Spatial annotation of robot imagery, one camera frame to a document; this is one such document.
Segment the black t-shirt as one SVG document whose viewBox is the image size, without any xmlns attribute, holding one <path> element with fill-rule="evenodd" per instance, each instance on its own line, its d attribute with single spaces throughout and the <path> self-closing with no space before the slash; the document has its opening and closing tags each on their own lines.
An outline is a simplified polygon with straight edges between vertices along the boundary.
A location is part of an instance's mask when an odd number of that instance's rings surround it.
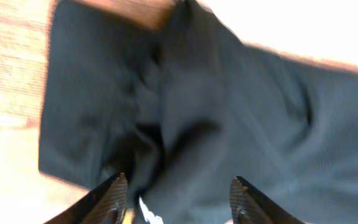
<svg viewBox="0 0 358 224">
<path fill-rule="evenodd" d="M 160 32 L 74 1 L 52 22 L 39 170 L 224 223 L 241 176 L 304 222 L 358 223 L 358 73 L 248 47 L 195 1 Z"/>
</svg>

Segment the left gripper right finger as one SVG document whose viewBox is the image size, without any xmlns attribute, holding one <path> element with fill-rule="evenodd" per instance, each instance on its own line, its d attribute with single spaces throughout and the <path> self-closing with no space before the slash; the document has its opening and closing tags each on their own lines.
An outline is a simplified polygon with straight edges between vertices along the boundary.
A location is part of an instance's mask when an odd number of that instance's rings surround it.
<svg viewBox="0 0 358 224">
<path fill-rule="evenodd" d="M 233 224 L 303 224 L 240 176 L 231 182 L 229 201 Z"/>
</svg>

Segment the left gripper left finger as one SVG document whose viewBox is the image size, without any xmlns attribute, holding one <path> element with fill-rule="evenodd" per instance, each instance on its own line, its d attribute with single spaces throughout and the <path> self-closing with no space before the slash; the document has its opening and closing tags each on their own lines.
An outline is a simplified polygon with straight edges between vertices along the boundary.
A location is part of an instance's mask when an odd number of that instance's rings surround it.
<svg viewBox="0 0 358 224">
<path fill-rule="evenodd" d="M 122 224 L 126 199 L 127 179 L 114 174 L 45 224 Z"/>
</svg>

